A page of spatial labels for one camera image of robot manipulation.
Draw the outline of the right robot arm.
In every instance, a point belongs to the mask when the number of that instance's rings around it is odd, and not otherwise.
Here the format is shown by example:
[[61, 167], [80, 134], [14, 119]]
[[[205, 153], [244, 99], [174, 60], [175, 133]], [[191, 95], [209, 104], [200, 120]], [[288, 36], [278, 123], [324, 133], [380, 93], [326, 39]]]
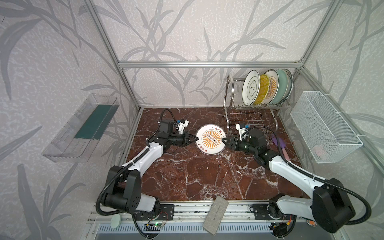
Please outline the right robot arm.
[[336, 233], [344, 225], [352, 226], [366, 222], [372, 215], [369, 202], [359, 194], [347, 189], [337, 179], [316, 176], [287, 159], [287, 152], [276, 133], [273, 133], [277, 150], [267, 146], [264, 126], [239, 125], [239, 136], [223, 138], [229, 149], [252, 155], [262, 167], [285, 178], [308, 198], [295, 198], [279, 194], [269, 200], [271, 218], [290, 215], [293, 221], [302, 217], [314, 221], [328, 233]]

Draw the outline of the dark green rimmed white plate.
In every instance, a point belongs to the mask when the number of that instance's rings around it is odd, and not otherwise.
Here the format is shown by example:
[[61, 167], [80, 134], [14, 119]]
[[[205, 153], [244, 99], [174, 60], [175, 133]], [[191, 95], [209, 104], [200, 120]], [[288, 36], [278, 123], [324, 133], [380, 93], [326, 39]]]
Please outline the dark green rimmed white plate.
[[283, 98], [283, 102], [285, 102], [289, 98], [293, 89], [293, 75], [288, 69], [283, 69], [283, 71], [285, 71], [288, 76], [288, 86], [285, 92], [285, 96]]

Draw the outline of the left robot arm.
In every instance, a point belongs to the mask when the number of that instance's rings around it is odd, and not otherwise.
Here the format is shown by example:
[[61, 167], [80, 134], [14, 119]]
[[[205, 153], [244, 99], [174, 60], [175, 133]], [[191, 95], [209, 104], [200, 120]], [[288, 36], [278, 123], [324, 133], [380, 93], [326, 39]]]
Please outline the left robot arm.
[[122, 166], [110, 168], [95, 206], [101, 216], [131, 214], [137, 231], [146, 240], [157, 235], [144, 232], [136, 215], [143, 214], [152, 220], [161, 213], [161, 204], [158, 198], [142, 193], [141, 177], [171, 146], [183, 148], [199, 139], [186, 129], [189, 121], [175, 117], [165, 120], [163, 116], [161, 113], [157, 129], [146, 139], [146, 146], [139, 154]]

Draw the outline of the white plate with green rim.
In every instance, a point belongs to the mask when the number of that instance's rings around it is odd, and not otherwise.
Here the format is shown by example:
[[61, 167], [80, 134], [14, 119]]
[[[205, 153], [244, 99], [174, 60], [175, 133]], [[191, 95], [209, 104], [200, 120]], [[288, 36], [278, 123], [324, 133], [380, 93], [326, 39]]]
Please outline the white plate with green rim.
[[261, 80], [260, 80], [260, 74], [257, 70], [250, 71], [243, 84], [242, 89], [242, 101], [245, 106], [252, 105], [260, 90]]

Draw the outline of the orange sunburst plate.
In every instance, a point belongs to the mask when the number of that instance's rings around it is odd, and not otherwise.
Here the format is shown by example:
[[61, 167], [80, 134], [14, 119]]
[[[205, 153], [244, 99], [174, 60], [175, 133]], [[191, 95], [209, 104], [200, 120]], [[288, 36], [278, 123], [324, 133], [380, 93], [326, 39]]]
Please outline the orange sunburst plate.
[[199, 138], [196, 147], [206, 155], [217, 155], [226, 148], [223, 143], [227, 137], [226, 131], [218, 125], [204, 125], [198, 129], [196, 136]]
[[264, 101], [262, 102], [262, 104], [268, 105], [274, 100], [274, 98], [277, 94], [277, 91], [279, 88], [279, 76], [278, 76], [278, 73], [276, 70], [268, 70], [265, 72], [265, 75], [269, 78], [270, 87], [269, 87], [269, 91], [267, 93], [267, 96], [264, 99]]

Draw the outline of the yellow green woven plate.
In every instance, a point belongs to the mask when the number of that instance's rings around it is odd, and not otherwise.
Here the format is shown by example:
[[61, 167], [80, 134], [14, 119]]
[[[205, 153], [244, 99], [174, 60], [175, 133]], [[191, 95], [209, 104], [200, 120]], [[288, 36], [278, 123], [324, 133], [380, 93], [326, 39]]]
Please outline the yellow green woven plate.
[[268, 95], [270, 88], [270, 80], [266, 74], [260, 75], [260, 89], [254, 105], [260, 105]]

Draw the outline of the light green flower plate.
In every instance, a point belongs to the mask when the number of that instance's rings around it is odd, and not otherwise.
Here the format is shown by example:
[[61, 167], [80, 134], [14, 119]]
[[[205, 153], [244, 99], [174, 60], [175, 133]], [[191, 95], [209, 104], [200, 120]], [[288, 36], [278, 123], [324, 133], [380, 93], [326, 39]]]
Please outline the light green flower plate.
[[279, 87], [271, 105], [277, 105], [283, 99], [289, 83], [288, 75], [284, 70], [279, 69], [277, 73], [279, 77]]

